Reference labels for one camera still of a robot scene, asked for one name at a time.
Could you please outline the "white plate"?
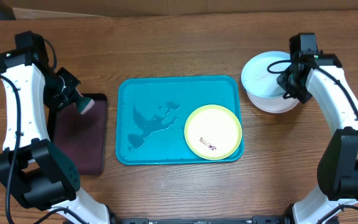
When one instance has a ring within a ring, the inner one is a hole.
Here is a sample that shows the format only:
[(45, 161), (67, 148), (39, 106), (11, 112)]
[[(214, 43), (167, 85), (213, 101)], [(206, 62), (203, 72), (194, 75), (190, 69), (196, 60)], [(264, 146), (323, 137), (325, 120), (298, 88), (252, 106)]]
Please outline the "white plate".
[(259, 109), (268, 113), (284, 113), (292, 110), (299, 101), (297, 99), (284, 99), (282, 96), (278, 98), (262, 98), (247, 92), (250, 101)]

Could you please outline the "green and pink sponge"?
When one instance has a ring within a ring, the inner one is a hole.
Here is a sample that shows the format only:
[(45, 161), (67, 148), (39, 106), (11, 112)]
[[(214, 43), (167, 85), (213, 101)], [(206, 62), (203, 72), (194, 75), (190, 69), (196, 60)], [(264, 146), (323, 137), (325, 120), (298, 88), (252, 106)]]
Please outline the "green and pink sponge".
[(89, 111), (93, 105), (94, 100), (89, 97), (83, 96), (80, 92), (76, 92), (76, 99), (75, 99), (76, 109), (80, 114), (85, 114)]

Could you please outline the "light blue plate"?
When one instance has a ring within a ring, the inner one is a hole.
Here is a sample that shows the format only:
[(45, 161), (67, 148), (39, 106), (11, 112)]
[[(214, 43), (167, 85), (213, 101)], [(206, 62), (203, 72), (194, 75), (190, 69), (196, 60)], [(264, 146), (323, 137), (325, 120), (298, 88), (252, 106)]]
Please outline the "light blue plate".
[(267, 67), (280, 60), (289, 60), (290, 54), (281, 51), (269, 51), (250, 59), (242, 69), (241, 82), (251, 94), (261, 98), (277, 98), (285, 90), (277, 83), (279, 74), (269, 73)]

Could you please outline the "yellow green-rimmed plate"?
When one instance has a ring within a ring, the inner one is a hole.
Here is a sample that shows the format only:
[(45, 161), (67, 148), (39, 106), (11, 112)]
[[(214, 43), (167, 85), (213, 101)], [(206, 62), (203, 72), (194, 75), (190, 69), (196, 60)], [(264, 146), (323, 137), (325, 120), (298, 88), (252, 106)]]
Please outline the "yellow green-rimmed plate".
[(231, 156), (238, 149), (242, 141), (242, 128), (231, 110), (220, 105), (204, 105), (189, 115), (184, 137), (197, 156), (218, 161)]

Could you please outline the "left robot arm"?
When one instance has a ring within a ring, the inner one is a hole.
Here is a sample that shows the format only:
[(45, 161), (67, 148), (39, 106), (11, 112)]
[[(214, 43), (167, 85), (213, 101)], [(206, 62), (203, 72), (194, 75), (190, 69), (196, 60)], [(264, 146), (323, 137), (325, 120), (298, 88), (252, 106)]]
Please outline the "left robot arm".
[(52, 45), (41, 35), (17, 34), (15, 45), (0, 54), (7, 108), (0, 183), (6, 199), (68, 223), (116, 223), (110, 208), (80, 182), (80, 175), (104, 168), (106, 96), (81, 94), (79, 80), (48, 58)]

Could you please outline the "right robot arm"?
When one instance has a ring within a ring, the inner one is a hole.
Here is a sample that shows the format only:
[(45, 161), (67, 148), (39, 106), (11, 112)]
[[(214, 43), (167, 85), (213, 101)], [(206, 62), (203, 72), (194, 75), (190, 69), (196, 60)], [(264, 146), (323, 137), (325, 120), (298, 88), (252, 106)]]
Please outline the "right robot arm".
[(314, 33), (289, 40), (289, 66), (278, 72), (283, 98), (306, 103), (314, 98), (329, 126), (331, 140), (318, 164), (317, 186), (289, 205), (280, 223), (337, 223), (337, 214), (358, 203), (358, 100), (334, 54), (319, 50)]

